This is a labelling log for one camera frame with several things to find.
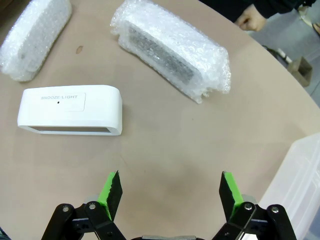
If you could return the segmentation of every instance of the cardboard box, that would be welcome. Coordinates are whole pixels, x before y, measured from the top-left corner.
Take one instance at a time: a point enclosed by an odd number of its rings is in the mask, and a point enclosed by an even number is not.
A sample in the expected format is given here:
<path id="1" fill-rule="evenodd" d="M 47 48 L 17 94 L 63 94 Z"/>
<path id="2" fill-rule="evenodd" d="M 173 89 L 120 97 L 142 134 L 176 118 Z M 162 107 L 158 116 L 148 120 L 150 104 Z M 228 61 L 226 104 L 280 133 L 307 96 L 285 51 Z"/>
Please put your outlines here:
<path id="1" fill-rule="evenodd" d="M 289 63 L 287 70 L 303 87 L 309 86 L 313 68 L 303 56 Z"/>

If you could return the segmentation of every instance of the floor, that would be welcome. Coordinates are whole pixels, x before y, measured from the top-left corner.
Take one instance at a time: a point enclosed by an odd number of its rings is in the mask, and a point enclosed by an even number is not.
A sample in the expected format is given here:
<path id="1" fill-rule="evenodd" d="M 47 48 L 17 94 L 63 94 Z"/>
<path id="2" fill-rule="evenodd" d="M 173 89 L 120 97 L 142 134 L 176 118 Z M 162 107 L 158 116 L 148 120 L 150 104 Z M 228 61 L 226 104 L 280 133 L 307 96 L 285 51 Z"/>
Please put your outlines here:
<path id="1" fill-rule="evenodd" d="M 312 22 L 320 23 L 320 0 L 308 10 Z M 292 60 L 304 56 L 312 65 L 311 83 L 305 90 L 320 107 L 320 37 L 301 19 L 297 11 L 271 17 L 260 32 L 249 33 L 257 42 L 282 49 Z"/>

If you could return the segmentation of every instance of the green gripper pad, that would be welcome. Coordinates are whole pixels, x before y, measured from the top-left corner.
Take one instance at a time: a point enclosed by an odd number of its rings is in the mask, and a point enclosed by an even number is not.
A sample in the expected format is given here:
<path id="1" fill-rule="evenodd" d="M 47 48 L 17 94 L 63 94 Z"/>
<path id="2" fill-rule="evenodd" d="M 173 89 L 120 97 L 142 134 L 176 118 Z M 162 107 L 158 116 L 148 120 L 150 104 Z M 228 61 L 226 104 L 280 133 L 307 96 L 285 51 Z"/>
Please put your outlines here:
<path id="1" fill-rule="evenodd" d="M 115 219 L 122 193 L 119 171 L 111 172 L 97 200 L 111 221 Z"/>
<path id="2" fill-rule="evenodd" d="M 223 206 L 225 219 L 228 221 L 244 202 L 231 172 L 223 172 L 219 188 L 220 199 Z"/>

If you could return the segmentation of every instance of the plastic storage bin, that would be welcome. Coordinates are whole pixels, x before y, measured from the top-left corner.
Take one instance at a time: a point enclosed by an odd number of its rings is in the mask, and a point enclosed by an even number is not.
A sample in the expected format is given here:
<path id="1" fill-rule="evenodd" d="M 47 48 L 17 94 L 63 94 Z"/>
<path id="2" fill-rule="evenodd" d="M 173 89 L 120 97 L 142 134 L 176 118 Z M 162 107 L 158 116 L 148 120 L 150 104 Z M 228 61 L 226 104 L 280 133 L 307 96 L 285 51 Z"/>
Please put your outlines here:
<path id="1" fill-rule="evenodd" d="M 271 204 L 285 207 L 298 240 L 320 240 L 320 133 L 292 144 L 259 206 Z"/>

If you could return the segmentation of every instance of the bubble wrap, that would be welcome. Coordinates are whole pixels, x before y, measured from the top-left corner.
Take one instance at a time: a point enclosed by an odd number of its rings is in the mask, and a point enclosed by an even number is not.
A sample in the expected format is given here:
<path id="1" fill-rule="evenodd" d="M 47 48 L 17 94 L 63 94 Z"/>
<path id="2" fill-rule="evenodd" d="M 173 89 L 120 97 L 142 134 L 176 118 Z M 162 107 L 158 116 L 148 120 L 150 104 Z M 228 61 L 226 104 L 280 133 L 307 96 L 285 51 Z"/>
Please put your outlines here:
<path id="1" fill-rule="evenodd" d="M 227 50 L 152 1 L 124 1 L 110 25 L 121 47 L 198 104 L 211 90 L 230 91 Z"/>
<path id="2" fill-rule="evenodd" d="M 72 13 L 69 0 L 32 0 L 0 48 L 0 68 L 17 81 L 32 80 Z"/>

